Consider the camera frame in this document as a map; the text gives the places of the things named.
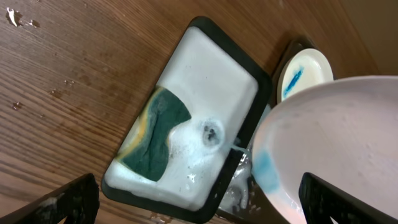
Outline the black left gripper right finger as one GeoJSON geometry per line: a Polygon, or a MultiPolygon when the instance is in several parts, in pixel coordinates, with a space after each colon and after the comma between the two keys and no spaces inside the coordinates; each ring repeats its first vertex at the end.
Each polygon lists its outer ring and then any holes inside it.
{"type": "Polygon", "coordinates": [[[298,196],[308,224],[397,224],[397,219],[309,172],[302,176],[298,196]]]}

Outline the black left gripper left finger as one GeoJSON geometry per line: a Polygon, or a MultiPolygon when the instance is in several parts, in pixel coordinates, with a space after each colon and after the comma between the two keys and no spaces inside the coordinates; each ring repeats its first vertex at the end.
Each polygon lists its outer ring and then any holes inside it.
{"type": "Polygon", "coordinates": [[[87,173],[1,217],[1,223],[94,224],[99,207],[99,186],[87,173]]]}

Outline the white plate large blue smear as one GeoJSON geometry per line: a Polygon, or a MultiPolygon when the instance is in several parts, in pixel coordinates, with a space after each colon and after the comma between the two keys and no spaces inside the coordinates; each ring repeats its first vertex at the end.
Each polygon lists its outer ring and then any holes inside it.
{"type": "Polygon", "coordinates": [[[279,103],[261,123],[252,174],[273,207],[304,223],[304,173],[397,216],[397,78],[345,78],[279,103]]]}

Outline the green yellow sponge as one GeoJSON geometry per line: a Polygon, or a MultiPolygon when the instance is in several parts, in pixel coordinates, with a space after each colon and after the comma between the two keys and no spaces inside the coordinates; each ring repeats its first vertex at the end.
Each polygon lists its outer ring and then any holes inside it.
{"type": "Polygon", "coordinates": [[[138,117],[137,133],[116,160],[149,180],[160,180],[169,162],[169,134],[189,119],[185,104],[168,89],[157,87],[138,117]]]}

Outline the white plate two blue marks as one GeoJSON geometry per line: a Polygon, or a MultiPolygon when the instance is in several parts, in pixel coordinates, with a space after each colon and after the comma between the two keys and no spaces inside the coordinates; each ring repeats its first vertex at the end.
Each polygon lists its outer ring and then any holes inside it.
{"type": "Polygon", "coordinates": [[[277,83],[277,103],[307,88],[333,80],[329,61],[319,50],[301,50],[282,67],[277,83]]]}

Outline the dark brown serving tray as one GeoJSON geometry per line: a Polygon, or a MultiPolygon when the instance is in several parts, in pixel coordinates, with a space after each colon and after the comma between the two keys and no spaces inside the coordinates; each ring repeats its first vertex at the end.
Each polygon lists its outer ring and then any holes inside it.
{"type": "MultiPolygon", "coordinates": [[[[277,85],[280,74],[287,62],[298,52],[304,49],[314,49],[315,44],[307,37],[296,37],[289,42],[279,59],[274,72],[272,73],[272,94],[269,104],[266,106],[262,117],[265,118],[270,110],[277,104],[277,85]]],[[[286,223],[287,221],[272,206],[259,188],[253,177],[247,179],[248,183],[248,202],[246,208],[240,205],[233,205],[230,208],[220,207],[216,213],[219,218],[224,218],[233,223],[257,224],[263,221],[268,223],[286,223]]]]}

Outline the black rimmed water tray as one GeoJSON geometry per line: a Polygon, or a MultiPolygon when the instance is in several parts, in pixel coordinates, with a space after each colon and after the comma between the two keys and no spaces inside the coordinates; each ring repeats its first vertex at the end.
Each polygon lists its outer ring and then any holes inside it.
{"type": "Polygon", "coordinates": [[[163,69],[101,188],[114,201],[180,220],[205,223],[216,213],[272,92],[270,76],[210,18],[194,18],[163,69]],[[138,130],[157,87],[187,107],[191,119],[169,134],[169,162],[158,181],[116,160],[138,130]]]}

